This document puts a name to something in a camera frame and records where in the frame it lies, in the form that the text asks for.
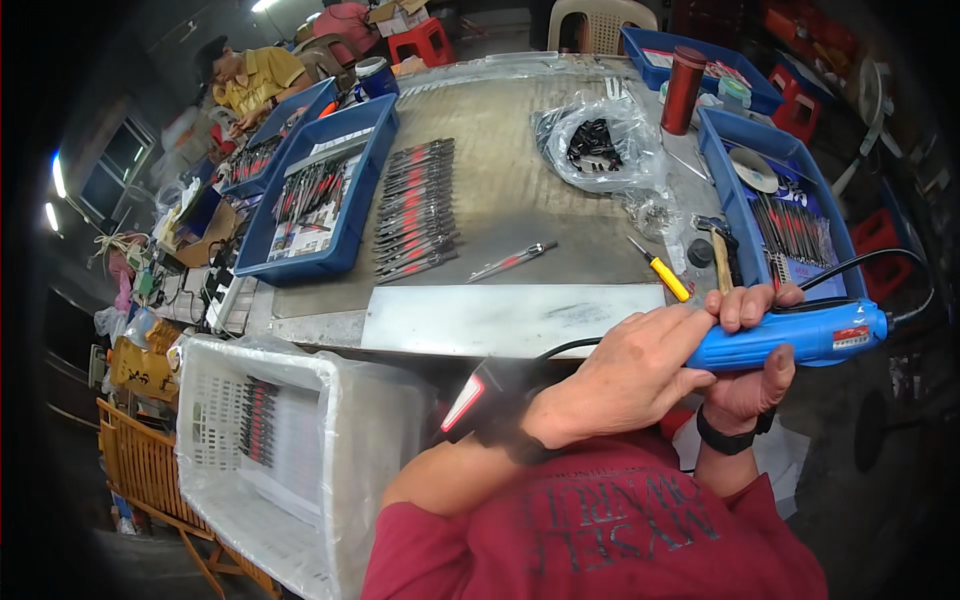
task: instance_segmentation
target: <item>white plastic crate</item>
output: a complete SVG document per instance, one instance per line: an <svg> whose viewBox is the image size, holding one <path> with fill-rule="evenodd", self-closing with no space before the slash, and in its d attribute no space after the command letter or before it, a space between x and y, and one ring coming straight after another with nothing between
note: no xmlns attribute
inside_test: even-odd
<svg viewBox="0 0 960 600"><path fill-rule="evenodd" d="M226 543L300 596L358 597L380 497L420 450L433 390L399 369L306 354L279 340L196 336L182 356L176 451L184 499ZM298 403L287 419L298 441L277 449L273 471L240 451L248 375L292 390ZM302 412L311 398L313 421ZM312 422L316 444L303 447ZM281 453L298 447L296 468L279 473ZM305 482L314 480L311 493Z"/></svg>

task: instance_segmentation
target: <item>red thermos bottle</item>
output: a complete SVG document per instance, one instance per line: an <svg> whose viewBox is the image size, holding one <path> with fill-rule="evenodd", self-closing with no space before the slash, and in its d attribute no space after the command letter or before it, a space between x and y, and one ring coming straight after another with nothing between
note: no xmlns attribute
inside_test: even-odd
<svg viewBox="0 0 960 600"><path fill-rule="evenodd" d="M666 101L660 118L660 125L668 132L686 134L706 67L707 57L693 48L677 46L674 49L670 85L666 88Z"/></svg>

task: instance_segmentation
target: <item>white plastic board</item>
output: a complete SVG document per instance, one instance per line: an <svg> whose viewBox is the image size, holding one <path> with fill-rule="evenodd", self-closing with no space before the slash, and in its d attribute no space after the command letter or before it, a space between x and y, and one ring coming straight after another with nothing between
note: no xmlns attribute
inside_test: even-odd
<svg viewBox="0 0 960 600"><path fill-rule="evenodd" d="M446 356L532 358L602 336L664 306L663 286L422 285L373 289L360 348ZM592 347L560 357L585 357Z"/></svg>

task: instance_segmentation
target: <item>mug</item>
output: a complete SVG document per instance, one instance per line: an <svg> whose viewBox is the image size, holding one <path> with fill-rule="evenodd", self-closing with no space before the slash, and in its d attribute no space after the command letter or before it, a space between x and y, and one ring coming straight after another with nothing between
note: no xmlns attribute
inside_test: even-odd
<svg viewBox="0 0 960 600"><path fill-rule="evenodd" d="M356 64L357 79L360 85L353 89L353 97L357 102L363 102L360 96L360 89L367 92L367 99L371 100L386 94L399 95L400 88L396 84L394 71L390 64L383 57L371 57L363 59Z"/></svg>

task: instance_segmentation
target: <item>hand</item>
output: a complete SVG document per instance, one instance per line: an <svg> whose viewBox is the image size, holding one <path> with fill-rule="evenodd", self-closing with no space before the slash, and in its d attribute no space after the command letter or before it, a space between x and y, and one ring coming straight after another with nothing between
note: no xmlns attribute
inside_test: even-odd
<svg viewBox="0 0 960 600"><path fill-rule="evenodd" d="M521 427L559 448L658 422L680 398L716 381L683 367L715 324L707 311L683 304L627 317L576 373L534 398Z"/></svg>
<svg viewBox="0 0 960 600"><path fill-rule="evenodd" d="M726 296L719 290L707 293L704 307L720 319L725 331L755 327L771 306L792 306L803 301L804 291L790 283L775 292L772 285L737 287ZM767 356L763 369L749 372L724 372L707 388L704 418L711 427L728 436L747 433L756 427L756 417L783 400L796 367L793 346L781 344Z"/></svg>
<svg viewBox="0 0 960 600"><path fill-rule="evenodd" d="M260 120L260 117L263 116L265 112L267 112L267 108L265 106L254 108L247 114L237 119L236 123L230 126L228 135L230 137L236 137L245 132L249 128L256 125L256 122Z"/></svg>

